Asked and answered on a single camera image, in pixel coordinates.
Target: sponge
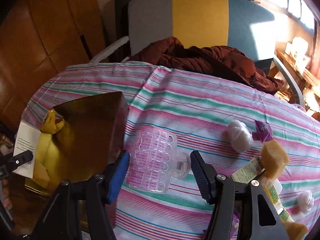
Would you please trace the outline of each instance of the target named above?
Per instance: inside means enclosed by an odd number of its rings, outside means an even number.
[[[287,231],[290,240],[301,240],[308,232],[308,228],[299,223],[285,222],[284,228]]]
[[[266,142],[261,150],[261,160],[266,174],[272,181],[279,178],[290,162],[287,152],[276,140]]]

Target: white card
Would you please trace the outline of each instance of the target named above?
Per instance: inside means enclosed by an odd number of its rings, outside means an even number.
[[[19,153],[22,153],[26,150],[30,150],[33,154],[33,159],[31,162],[25,163],[18,167],[14,171],[14,173],[32,179],[33,167],[35,165],[35,153],[37,150],[40,134],[41,132],[37,128],[25,122],[20,122],[17,139],[14,144],[13,156],[18,155]]]

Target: brown cloth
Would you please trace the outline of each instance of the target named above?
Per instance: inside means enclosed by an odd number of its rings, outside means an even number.
[[[151,43],[129,60],[216,76],[272,95],[284,84],[282,80],[266,76],[238,49],[228,46],[185,49],[175,37]]]

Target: table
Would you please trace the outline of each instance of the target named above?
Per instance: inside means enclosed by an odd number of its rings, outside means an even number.
[[[296,222],[310,230],[320,215],[320,123],[296,105],[248,86],[208,75],[146,63],[100,63],[69,66],[45,83],[28,102],[22,119],[40,127],[55,105],[90,95],[122,91],[129,105],[124,148],[130,150],[140,127],[161,127],[177,135],[177,152],[198,150],[218,173],[230,176],[255,155],[262,144],[236,153],[228,139],[232,119],[255,130],[254,120],[268,122],[290,163],[279,178],[280,199]],[[311,212],[297,212],[297,196],[310,189]],[[202,239],[213,207],[202,199],[190,172],[173,179],[166,194],[152,194],[123,184],[116,205],[118,240]]]

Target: gray fabric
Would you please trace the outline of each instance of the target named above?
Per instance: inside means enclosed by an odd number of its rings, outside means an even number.
[[[172,0],[132,0],[128,14],[131,55],[172,36]]]

